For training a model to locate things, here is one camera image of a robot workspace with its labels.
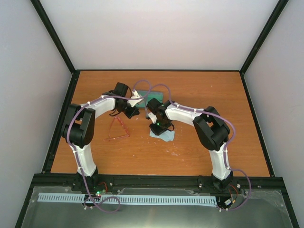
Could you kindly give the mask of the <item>light blue cleaning cloth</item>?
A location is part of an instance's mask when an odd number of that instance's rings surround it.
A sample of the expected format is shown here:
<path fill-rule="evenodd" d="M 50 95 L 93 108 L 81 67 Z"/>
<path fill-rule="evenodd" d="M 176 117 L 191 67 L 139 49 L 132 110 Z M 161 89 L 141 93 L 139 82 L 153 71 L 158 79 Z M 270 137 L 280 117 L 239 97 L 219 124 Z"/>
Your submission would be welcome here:
<path fill-rule="evenodd" d="M 156 135 L 150 130 L 150 137 L 161 139 L 165 142 L 170 142 L 174 140 L 175 132 L 174 131 L 165 131 L 160 135 Z"/>

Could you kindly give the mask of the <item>grey-green glasses case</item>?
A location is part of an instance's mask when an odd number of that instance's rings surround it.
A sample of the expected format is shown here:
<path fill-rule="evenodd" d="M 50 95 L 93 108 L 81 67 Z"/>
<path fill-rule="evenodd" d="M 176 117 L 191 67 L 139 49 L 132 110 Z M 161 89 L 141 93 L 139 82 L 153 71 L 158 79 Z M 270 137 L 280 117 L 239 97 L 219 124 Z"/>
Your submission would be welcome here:
<path fill-rule="evenodd" d="M 136 104 L 137 108 L 145 108 L 146 104 L 151 100 L 155 98 L 157 101 L 159 101 L 160 103 L 163 102 L 163 93 L 162 92 L 153 92 L 151 91 L 147 97 L 144 98 L 143 101 L 141 101 L 140 103 Z"/>

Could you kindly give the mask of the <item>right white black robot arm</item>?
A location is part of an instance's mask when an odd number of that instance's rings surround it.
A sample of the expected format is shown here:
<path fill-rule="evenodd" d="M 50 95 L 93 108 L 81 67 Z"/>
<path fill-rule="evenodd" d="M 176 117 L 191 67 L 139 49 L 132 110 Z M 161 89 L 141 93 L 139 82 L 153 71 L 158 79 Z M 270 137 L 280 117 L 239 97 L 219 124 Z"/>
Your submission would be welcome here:
<path fill-rule="evenodd" d="M 202 146 L 208 149 L 212 163 L 212 182 L 217 191 L 225 190 L 233 179 L 233 171 L 229 166 L 227 142 L 230 129 L 217 110 L 209 106 L 207 109 L 194 109 L 178 103 L 159 102 L 151 99 L 147 105 L 148 117 L 152 123 L 152 133 L 160 136 L 175 129 L 172 121 L 179 121 L 195 128 Z"/>

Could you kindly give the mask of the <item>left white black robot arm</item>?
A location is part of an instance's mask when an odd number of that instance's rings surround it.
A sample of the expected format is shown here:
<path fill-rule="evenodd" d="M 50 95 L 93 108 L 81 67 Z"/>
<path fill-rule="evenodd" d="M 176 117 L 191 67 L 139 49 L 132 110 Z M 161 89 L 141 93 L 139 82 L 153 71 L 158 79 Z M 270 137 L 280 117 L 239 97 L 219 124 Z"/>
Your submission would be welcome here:
<path fill-rule="evenodd" d="M 112 111 L 124 113 L 127 118 L 139 114 L 136 107 L 143 100 L 136 90 L 131 91 L 131 97 L 126 97 L 129 86 L 117 83 L 114 90 L 103 93 L 99 98 L 85 104 L 71 104 L 66 112 L 61 129 L 61 136 L 72 149 L 77 172 L 83 175 L 82 185 L 88 191 L 98 188 L 99 179 L 97 166 L 93 161 L 91 141 L 95 131 L 95 119 Z"/>

